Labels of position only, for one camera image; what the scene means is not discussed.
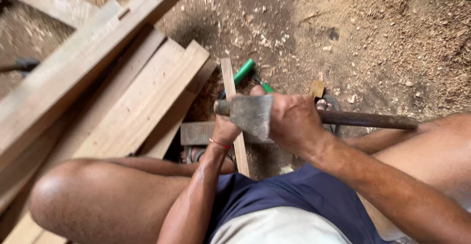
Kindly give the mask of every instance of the red string bracelet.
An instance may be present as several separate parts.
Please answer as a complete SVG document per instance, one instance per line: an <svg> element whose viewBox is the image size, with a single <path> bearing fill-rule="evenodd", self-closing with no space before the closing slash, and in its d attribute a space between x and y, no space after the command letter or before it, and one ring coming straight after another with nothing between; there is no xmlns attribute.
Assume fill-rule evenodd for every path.
<svg viewBox="0 0 471 244"><path fill-rule="evenodd" d="M225 148L227 148L227 149L230 149L230 148L231 148L230 145L221 144L221 143L219 143L219 142L214 141L213 139L209 139L209 141L210 141L211 143L221 145L221 146L223 146L223 147L225 147Z"/></svg>

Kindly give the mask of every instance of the stack of planks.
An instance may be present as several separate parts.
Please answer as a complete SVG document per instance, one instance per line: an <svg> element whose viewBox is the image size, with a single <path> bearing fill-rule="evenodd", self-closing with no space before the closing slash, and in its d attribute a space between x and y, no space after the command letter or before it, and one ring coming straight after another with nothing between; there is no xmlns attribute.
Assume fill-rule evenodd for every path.
<svg viewBox="0 0 471 244"><path fill-rule="evenodd" d="M34 182L73 158L162 159L216 65L195 41L153 27L178 0L112 1L0 102L0 237L64 244L26 202Z"/></svg>

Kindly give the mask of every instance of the man's right hand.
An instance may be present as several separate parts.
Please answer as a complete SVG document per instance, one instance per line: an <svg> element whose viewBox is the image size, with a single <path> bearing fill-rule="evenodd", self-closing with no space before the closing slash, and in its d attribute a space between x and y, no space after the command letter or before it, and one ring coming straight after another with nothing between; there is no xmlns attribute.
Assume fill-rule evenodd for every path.
<svg viewBox="0 0 471 244"><path fill-rule="evenodd" d="M316 156L318 146L331 134L322 128L314 101L306 95L274 97L270 123L270 138L296 156L307 159ZM250 95L265 95L261 86L255 86Z"/></svg>

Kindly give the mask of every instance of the axe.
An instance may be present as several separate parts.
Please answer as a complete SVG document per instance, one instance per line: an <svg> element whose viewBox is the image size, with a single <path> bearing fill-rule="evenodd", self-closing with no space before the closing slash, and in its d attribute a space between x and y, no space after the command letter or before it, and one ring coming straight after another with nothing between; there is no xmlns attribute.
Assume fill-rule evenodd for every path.
<svg viewBox="0 0 471 244"><path fill-rule="evenodd" d="M219 115L229 116L229 120L242 131L267 139L270 133L270 118L274 98L271 95L233 97L231 101L216 100L214 110ZM339 111L317 110L322 123L415 130L419 121L412 117L376 115Z"/></svg>

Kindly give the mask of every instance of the axe head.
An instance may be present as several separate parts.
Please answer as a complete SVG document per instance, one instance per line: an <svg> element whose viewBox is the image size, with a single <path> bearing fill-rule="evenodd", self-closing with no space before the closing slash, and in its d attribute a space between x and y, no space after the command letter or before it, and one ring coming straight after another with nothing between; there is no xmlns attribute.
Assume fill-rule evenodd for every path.
<svg viewBox="0 0 471 244"><path fill-rule="evenodd" d="M229 116L229 120L242 131L264 139L270 134L270 117L273 96L233 97L230 101L217 100L214 110L219 115Z"/></svg>

